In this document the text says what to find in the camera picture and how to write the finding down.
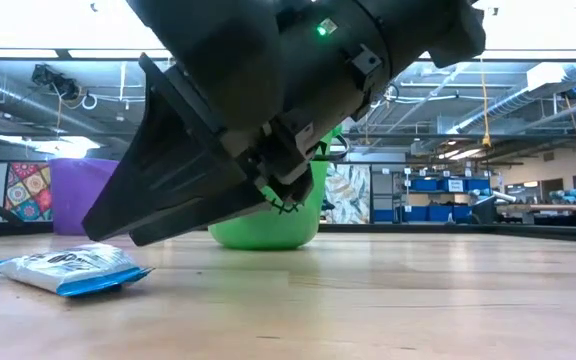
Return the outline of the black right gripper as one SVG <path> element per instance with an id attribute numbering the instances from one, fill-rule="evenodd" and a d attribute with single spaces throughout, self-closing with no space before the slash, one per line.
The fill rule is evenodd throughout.
<path id="1" fill-rule="evenodd" d="M 143 120 L 82 221 L 96 242 L 249 184 L 233 157 L 281 158 L 296 148 L 276 119 L 284 102 L 280 28 L 292 10 L 287 1 L 127 3 L 175 63 L 162 72 L 147 55 L 139 58 Z"/>

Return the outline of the blue white candy bar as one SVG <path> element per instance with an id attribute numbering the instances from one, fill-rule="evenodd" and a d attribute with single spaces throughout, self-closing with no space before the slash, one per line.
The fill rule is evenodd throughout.
<path id="1" fill-rule="evenodd" d="M 103 243 L 0 260 L 1 275 L 62 297 L 130 286 L 151 271 L 122 249 Z"/>

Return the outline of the purple plastic bucket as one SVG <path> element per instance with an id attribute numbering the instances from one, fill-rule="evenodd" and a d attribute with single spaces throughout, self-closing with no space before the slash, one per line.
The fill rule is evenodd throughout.
<path id="1" fill-rule="evenodd" d="M 82 220 L 116 169 L 118 161 L 55 158 L 49 161 L 53 228 L 57 235 L 84 235 Z"/>

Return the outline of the colourful patterned tapestry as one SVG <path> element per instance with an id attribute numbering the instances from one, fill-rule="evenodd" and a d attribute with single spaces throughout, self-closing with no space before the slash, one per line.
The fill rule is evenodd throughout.
<path id="1" fill-rule="evenodd" d="M 24 222 L 52 222 L 51 171 L 47 162 L 10 162 L 4 208 Z"/>

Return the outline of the shelf with blue bins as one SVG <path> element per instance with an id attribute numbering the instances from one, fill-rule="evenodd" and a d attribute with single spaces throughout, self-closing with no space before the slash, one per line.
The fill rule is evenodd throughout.
<path id="1" fill-rule="evenodd" d="M 457 173 L 429 167 L 371 171 L 373 223 L 446 223 L 470 213 L 473 190 L 491 190 L 492 172 L 464 168 Z"/>

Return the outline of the wooden background table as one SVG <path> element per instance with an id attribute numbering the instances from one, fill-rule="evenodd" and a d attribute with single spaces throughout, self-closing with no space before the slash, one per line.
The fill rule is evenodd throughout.
<path id="1" fill-rule="evenodd" d="M 508 204 L 496 207 L 501 214 L 521 214 L 524 224 L 533 225 L 535 213 L 550 212 L 576 212 L 576 204 Z"/>

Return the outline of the white ceiling unit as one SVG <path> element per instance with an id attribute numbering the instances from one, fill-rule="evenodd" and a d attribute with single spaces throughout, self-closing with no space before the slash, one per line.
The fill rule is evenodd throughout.
<path id="1" fill-rule="evenodd" d="M 535 90 L 546 84 L 576 83 L 576 63 L 542 62 L 527 72 L 527 88 Z"/>

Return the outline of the leaf pattern wall panel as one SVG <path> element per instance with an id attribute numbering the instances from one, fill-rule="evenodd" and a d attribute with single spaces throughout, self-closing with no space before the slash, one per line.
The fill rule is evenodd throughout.
<path id="1" fill-rule="evenodd" d="M 368 165 L 330 164 L 322 214 L 329 224 L 370 222 L 371 171 Z"/>

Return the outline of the silver ventilation duct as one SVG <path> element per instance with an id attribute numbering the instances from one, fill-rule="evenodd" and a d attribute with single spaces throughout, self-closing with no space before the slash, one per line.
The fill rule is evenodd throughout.
<path id="1" fill-rule="evenodd" d="M 459 118 L 447 131 L 447 134 L 464 134 L 480 127 L 485 120 L 492 121 L 521 109 L 541 98 L 550 97 L 554 93 L 564 92 L 576 86 L 576 82 L 545 83 L 535 88 L 528 86 L 512 88 L 510 92 L 488 101 L 470 113 Z"/>
<path id="2" fill-rule="evenodd" d="M 41 90 L 28 89 L 1 74 L 0 111 L 68 133 L 90 135 L 106 131 L 102 124 L 68 108 L 57 95 L 45 95 Z"/>

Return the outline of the black aluminium table frame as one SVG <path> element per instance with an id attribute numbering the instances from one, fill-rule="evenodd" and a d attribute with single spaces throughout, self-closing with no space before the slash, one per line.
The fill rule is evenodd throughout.
<path id="1" fill-rule="evenodd" d="M 527 238 L 543 238 L 576 242 L 576 227 L 541 225 L 439 225 L 439 224 L 321 224 L 321 233 L 393 233 L 393 234 L 485 234 Z M 52 233 L 50 222 L 31 222 L 15 226 L 0 222 L 0 237 Z"/>

